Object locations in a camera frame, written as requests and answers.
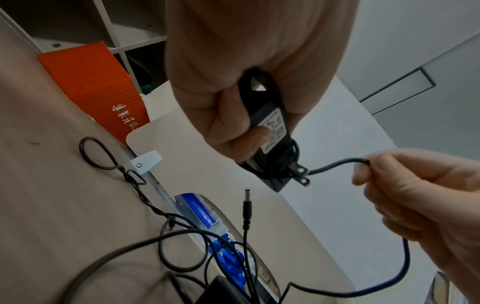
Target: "power adapter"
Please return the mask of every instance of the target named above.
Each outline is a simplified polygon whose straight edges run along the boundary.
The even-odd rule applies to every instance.
[[[247,299],[233,286],[227,278],[217,275],[201,294],[195,304],[231,303],[249,304]]]
[[[260,178],[273,191],[279,192],[292,178],[308,186],[309,170],[297,162],[300,149],[285,124],[285,109],[280,90],[273,77],[252,68],[238,81],[242,102],[250,116],[250,128],[269,129],[268,141],[241,167]],[[262,85],[265,90],[257,90]]]

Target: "blue object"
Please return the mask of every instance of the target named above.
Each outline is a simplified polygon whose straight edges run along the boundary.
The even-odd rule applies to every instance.
[[[222,238],[224,238],[226,241],[231,242],[232,240],[229,239],[228,233],[225,233],[222,235]],[[217,256],[218,260],[220,261],[220,264],[223,266],[225,271],[230,275],[230,277],[233,279],[233,281],[243,290],[245,291],[245,284],[247,280],[245,279],[244,272],[242,270],[242,264],[245,261],[244,255],[236,249],[238,252],[240,258],[241,258],[241,263],[235,256],[235,254],[227,247],[224,247],[220,250],[218,248],[221,247],[222,243],[220,243],[219,240],[215,240],[212,242],[213,246],[217,250]],[[213,253],[212,248],[209,247],[208,251],[210,254]]]
[[[210,227],[216,223],[214,217],[195,196],[195,194],[184,193],[181,196],[208,229],[210,229]]]

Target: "white wall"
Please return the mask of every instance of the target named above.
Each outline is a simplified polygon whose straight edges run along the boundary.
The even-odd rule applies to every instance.
[[[362,0],[337,73],[358,98],[480,32],[478,0]]]
[[[480,160],[480,35],[424,66],[437,86],[374,117],[401,147]]]
[[[300,146],[299,163],[310,169],[395,147],[337,78],[293,137]],[[356,289],[362,289],[395,276],[404,257],[401,238],[382,225],[363,189],[351,184],[352,170],[353,165],[344,165],[313,176],[308,188],[290,182],[281,194]],[[436,267],[416,244],[411,244],[411,252],[412,266],[404,282],[358,302],[423,303]]]

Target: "white shelf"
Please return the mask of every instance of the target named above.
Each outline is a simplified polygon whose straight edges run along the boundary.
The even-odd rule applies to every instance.
[[[98,41],[114,47],[106,30],[80,0],[1,0],[0,7],[32,37],[42,52]]]
[[[138,0],[103,0],[120,47],[112,53],[128,51],[165,41],[165,26],[160,17]]]

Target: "wooden table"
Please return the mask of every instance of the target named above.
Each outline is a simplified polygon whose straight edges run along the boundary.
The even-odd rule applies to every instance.
[[[63,94],[2,21],[0,96],[0,302],[54,303],[102,255],[157,236],[164,218],[147,209],[118,172],[83,161],[79,141],[94,136],[130,165],[122,146]],[[88,152],[110,164],[94,143]],[[166,209],[151,185],[142,190]],[[202,255],[187,235],[168,240],[165,251],[184,266]],[[101,268],[74,302],[180,303],[171,284],[160,282],[165,270],[154,245],[139,249]],[[182,283],[192,298],[200,294],[193,283]]]

